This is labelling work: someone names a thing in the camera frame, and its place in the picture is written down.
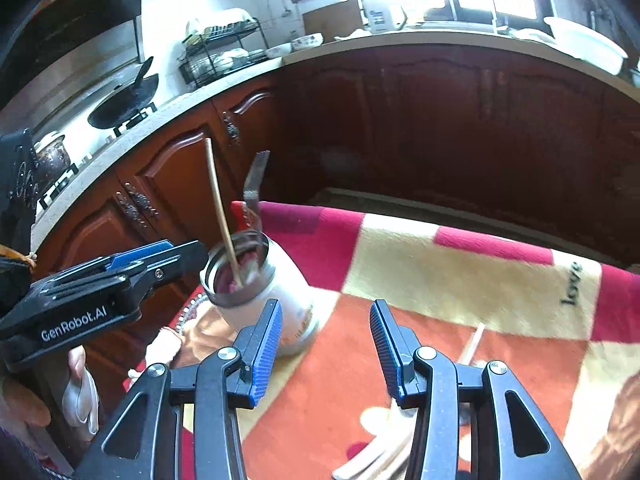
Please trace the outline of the white-gloved left hand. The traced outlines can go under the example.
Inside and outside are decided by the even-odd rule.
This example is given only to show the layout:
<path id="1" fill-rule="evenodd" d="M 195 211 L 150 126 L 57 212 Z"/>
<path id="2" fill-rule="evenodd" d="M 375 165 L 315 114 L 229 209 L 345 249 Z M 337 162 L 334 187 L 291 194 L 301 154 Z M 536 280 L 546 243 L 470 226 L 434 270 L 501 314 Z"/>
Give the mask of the white-gloved left hand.
<path id="1" fill-rule="evenodd" d="M 66 372 L 51 386 L 52 405 L 60 410 L 64 422 L 81 442 L 90 442 L 99 430 L 100 399 L 87 368 L 85 348 L 70 350 L 66 361 Z M 40 394 L 1 365 L 1 427 L 35 450 L 38 444 L 30 428 L 46 428 L 50 422 L 51 410 Z"/>

